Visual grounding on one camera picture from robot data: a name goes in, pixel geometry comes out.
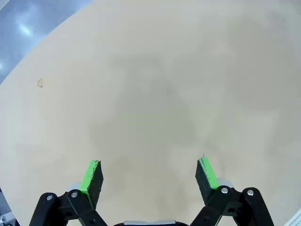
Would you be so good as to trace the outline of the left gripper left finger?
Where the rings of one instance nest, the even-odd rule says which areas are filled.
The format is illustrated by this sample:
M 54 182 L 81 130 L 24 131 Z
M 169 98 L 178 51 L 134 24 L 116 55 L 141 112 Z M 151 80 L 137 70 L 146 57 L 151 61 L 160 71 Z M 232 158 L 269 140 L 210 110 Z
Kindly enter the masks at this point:
M 78 220 L 83 226 L 105 226 L 96 211 L 103 184 L 101 162 L 92 160 L 78 189 L 63 195 L 44 193 L 40 196 L 29 225 L 65 226 L 70 220 Z

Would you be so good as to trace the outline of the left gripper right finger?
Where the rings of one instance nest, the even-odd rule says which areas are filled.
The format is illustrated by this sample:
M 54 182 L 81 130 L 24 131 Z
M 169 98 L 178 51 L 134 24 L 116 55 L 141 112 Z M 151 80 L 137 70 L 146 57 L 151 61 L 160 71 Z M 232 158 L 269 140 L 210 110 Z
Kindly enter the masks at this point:
M 216 226 L 223 216 L 232 217 L 238 226 L 274 225 L 260 191 L 247 187 L 239 192 L 222 185 L 208 158 L 198 159 L 195 177 L 205 205 L 192 226 Z

